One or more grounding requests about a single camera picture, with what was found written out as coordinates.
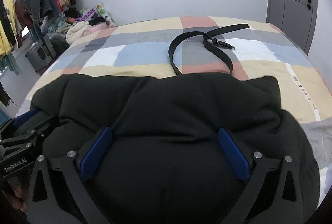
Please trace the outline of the person's left hand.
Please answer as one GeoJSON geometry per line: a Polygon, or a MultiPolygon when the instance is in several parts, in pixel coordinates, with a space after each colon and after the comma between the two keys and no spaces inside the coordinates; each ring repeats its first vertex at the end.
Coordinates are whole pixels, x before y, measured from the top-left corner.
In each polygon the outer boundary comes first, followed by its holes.
{"type": "Polygon", "coordinates": [[[15,194],[7,194],[4,191],[2,191],[2,193],[14,209],[26,213],[26,203],[21,198],[17,197],[15,194]]]}

